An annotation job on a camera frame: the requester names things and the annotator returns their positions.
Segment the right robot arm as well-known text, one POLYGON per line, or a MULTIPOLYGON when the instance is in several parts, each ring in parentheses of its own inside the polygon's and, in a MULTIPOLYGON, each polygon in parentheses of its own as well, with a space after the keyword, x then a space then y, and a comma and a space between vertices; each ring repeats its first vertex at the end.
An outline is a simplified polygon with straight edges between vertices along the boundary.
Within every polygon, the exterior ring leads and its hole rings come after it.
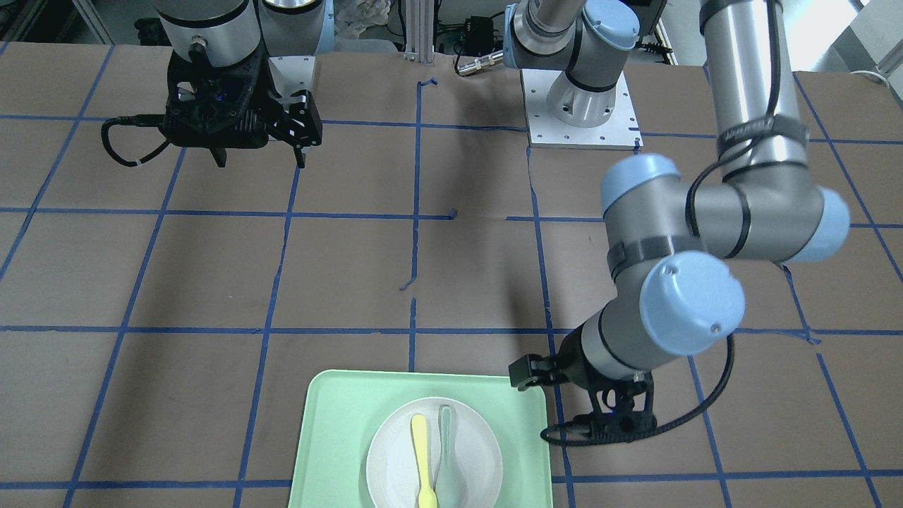
POLYGON ((177 147, 290 145, 297 167, 322 144, 318 54, 334 46, 332 1, 155 1, 172 47, 160 132, 177 147))

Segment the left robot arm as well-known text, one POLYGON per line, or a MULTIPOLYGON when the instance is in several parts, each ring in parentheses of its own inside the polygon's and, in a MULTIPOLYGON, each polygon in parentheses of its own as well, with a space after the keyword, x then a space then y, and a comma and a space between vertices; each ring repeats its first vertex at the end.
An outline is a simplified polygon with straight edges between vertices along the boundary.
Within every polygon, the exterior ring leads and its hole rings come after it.
POLYGON ((847 203, 813 183, 780 1, 703 1, 704 38, 722 170, 684 183, 674 162, 641 153, 606 171, 601 213, 617 295, 568 334, 561 350, 509 366, 511 385, 574 383, 596 393, 638 382, 705 351, 741 324, 745 296, 726 264, 780 264, 835 254, 847 203))

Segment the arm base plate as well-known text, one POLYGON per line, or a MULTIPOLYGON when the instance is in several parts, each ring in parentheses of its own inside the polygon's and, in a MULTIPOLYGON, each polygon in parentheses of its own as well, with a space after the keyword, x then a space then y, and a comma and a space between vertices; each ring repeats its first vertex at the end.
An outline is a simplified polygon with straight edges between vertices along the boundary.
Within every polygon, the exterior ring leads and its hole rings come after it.
POLYGON ((626 76, 613 89, 576 87, 564 71, 524 68, 523 103, 531 147, 636 150, 644 141, 626 76))
POLYGON ((315 56, 271 56, 268 61, 277 102, 285 109, 300 102, 303 91, 313 91, 315 56))

